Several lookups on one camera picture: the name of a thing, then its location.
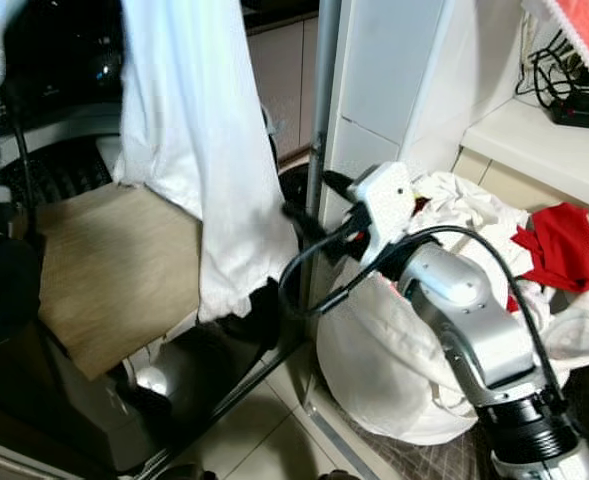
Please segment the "white garment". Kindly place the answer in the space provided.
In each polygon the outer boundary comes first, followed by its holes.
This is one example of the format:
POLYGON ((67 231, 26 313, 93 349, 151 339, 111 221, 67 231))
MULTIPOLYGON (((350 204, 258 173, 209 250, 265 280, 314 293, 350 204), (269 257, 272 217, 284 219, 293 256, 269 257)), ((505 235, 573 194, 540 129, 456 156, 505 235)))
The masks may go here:
POLYGON ((239 0, 121 0, 122 154, 201 223, 197 316, 248 315, 297 251, 259 105, 239 0))

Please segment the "black washing machine drum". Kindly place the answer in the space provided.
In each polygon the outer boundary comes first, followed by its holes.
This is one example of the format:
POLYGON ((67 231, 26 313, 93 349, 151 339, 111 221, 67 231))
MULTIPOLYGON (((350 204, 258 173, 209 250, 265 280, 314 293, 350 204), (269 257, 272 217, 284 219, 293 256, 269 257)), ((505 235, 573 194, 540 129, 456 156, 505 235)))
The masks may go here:
POLYGON ((55 204, 111 183, 97 140, 119 133, 121 0, 24 0, 3 29, 3 178, 55 204))

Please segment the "grey metal pole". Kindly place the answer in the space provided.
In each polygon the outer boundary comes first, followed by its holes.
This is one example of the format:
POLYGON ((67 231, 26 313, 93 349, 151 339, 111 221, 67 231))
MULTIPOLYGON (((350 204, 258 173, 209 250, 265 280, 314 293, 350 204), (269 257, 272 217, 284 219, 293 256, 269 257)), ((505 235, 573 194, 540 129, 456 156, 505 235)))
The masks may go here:
POLYGON ((325 186, 323 173, 331 164, 332 136, 341 114, 354 4, 355 0, 320 0, 318 15, 313 150, 309 156, 306 210, 327 230, 338 227, 348 209, 348 202, 325 186))

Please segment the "white cabinet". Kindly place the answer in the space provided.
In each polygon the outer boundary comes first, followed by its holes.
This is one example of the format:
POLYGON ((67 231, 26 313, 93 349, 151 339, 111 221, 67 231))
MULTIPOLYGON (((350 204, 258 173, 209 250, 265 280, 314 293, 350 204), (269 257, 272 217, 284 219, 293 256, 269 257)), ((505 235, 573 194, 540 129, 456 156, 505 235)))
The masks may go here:
POLYGON ((521 0, 355 0, 334 170, 449 172, 463 134, 512 99, 521 0))

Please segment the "white laundry bag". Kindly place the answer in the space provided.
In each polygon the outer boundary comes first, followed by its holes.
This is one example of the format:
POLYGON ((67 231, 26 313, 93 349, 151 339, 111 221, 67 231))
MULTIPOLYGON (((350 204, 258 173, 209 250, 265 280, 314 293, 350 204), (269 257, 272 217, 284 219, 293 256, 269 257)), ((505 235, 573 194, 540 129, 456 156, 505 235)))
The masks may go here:
MULTIPOLYGON (((485 237, 514 275, 533 269, 530 253, 513 241, 530 215, 449 172, 419 175, 413 191, 427 205, 408 232, 459 225, 485 237)), ((556 370, 565 383, 589 366, 589 292, 553 307, 559 292, 532 280, 521 288, 556 370)), ((436 335, 380 271, 349 293, 320 320, 316 334, 320 369, 332 396, 368 433, 414 445, 440 445, 476 425, 436 335)))

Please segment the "black glossy washer door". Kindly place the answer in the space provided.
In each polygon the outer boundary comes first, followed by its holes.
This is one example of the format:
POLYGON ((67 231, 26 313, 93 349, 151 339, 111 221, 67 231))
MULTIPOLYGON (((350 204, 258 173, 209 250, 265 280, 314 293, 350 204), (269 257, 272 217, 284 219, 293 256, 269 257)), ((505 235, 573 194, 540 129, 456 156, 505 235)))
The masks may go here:
POLYGON ((0 456, 98 480, 169 466, 256 387, 282 342, 276 285, 250 302, 170 337, 137 339, 125 321, 74 342, 57 323, 28 326, 0 346, 0 456))

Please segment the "tan wooden board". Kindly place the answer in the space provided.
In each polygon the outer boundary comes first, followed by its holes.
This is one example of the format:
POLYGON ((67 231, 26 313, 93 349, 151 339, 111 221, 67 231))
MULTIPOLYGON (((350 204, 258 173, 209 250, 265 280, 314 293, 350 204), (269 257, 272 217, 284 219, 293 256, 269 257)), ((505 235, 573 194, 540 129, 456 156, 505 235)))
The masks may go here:
POLYGON ((201 223, 148 189, 99 187, 42 207, 41 319, 88 379, 197 311, 201 223))

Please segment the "white shelf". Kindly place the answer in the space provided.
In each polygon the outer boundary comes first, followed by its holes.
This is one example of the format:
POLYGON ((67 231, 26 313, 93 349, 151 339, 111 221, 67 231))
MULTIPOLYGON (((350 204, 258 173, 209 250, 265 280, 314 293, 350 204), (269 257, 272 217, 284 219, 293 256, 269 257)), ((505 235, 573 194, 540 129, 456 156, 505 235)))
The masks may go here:
POLYGON ((589 206, 589 129, 556 125, 513 99, 471 125, 460 145, 589 206))

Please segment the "red cloth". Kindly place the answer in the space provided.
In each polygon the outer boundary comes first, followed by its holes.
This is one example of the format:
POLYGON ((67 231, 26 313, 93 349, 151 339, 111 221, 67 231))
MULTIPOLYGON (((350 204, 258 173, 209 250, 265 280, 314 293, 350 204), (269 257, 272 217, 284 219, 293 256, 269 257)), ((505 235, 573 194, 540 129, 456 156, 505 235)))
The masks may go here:
POLYGON ((582 207, 559 204, 533 212, 530 227, 518 228, 512 241, 530 253, 532 268, 524 279, 559 291, 589 291, 589 220, 582 207))

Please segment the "brown patterned floor mat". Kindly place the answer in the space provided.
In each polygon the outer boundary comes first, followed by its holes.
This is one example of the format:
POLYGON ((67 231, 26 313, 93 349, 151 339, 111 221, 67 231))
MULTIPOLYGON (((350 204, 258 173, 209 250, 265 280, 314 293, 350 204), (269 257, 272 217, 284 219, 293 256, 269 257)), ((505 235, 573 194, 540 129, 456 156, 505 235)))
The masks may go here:
POLYGON ((413 445, 370 433, 344 419, 355 447, 380 480, 499 480, 480 426, 440 445, 413 445))

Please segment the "pink towel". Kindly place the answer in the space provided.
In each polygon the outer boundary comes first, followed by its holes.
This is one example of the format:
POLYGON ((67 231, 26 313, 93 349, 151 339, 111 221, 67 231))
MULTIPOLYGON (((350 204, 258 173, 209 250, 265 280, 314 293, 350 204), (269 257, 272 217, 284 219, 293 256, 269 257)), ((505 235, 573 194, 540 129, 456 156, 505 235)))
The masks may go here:
POLYGON ((521 3, 533 17, 555 23, 589 70, 589 0, 521 0, 521 3))

